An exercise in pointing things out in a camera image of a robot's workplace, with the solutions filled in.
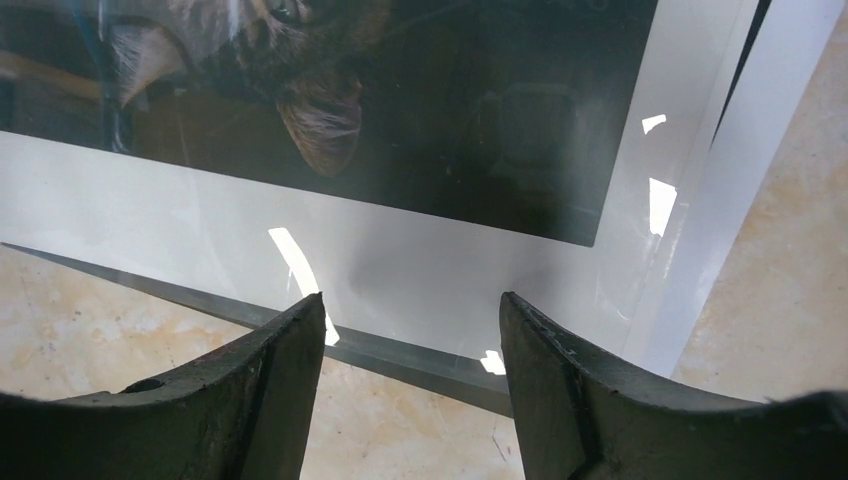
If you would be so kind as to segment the black picture frame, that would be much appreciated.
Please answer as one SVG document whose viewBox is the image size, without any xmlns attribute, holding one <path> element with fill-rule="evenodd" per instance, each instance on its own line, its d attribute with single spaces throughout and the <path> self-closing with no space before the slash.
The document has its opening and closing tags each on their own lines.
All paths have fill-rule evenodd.
<svg viewBox="0 0 848 480">
<path fill-rule="evenodd" d="M 280 313 L 61 255 L 13 244 L 9 247 L 250 329 L 264 325 Z M 340 340 L 325 349 L 332 359 L 508 418 L 513 416 L 506 378 L 487 372 L 478 360 L 342 326 L 336 330 Z"/>
</svg>

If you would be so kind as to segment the white mat board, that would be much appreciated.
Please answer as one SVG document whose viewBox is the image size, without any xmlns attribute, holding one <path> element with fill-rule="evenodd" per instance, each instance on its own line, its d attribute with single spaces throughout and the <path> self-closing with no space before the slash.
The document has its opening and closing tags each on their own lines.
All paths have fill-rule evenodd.
<svg viewBox="0 0 848 480">
<path fill-rule="evenodd" d="M 648 240 L 624 359 L 674 370 L 844 7 L 659 3 L 610 196 Z"/>
</svg>

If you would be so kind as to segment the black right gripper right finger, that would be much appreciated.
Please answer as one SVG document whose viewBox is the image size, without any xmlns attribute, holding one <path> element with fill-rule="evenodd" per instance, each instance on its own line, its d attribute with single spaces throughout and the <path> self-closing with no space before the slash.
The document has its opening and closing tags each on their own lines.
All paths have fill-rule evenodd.
<svg viewBox="0 0 848 480">
<path fill-rule="evenodd" d="M 847 395 L 758 403 L 689 387 L 564 329 L 515 293 L 502 357 L 529 479 L 843 479 Z"/>
</svg>

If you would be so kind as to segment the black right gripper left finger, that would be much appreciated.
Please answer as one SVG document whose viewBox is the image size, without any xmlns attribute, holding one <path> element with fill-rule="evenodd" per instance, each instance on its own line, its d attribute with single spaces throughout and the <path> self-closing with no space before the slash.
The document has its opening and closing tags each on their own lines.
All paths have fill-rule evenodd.
<svg viewBox="0 0 848 480">
<path fill-rule="evenodd" d="M 325 347 L 322 297 L 124 390 L 1 397 L 5 479 L 296 479 Z"/>
</svg>

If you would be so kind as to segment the cat photo print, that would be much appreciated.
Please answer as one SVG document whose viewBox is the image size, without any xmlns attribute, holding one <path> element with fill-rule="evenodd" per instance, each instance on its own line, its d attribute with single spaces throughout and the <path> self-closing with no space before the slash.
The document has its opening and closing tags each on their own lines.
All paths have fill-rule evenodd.
<svg viewBox="0 0 848 480">
<path fill-rule="evenodd" d="M 5 1 L 4 131 L 595 244 L 654 1 Z"/>
</svg>

